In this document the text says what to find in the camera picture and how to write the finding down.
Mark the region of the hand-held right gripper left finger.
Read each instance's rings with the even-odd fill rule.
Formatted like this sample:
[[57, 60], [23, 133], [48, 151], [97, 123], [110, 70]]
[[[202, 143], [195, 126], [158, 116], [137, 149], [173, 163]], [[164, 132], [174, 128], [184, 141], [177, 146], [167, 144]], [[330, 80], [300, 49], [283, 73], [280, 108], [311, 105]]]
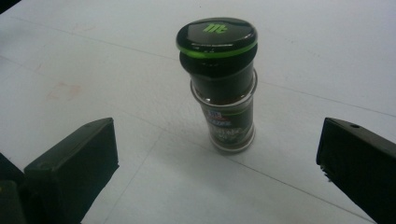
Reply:
[[29, 224], [80, 224], [119, 168], [114, 119], [82, 125], [24, 168]]

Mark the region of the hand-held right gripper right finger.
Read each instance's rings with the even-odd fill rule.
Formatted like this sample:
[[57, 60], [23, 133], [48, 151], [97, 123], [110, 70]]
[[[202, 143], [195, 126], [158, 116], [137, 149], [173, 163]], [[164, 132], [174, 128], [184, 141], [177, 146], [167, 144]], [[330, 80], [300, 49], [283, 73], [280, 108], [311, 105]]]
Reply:
[[316, 163], [377, 224], [396, 224], [396, 144], [360, 125], [326, 118]]

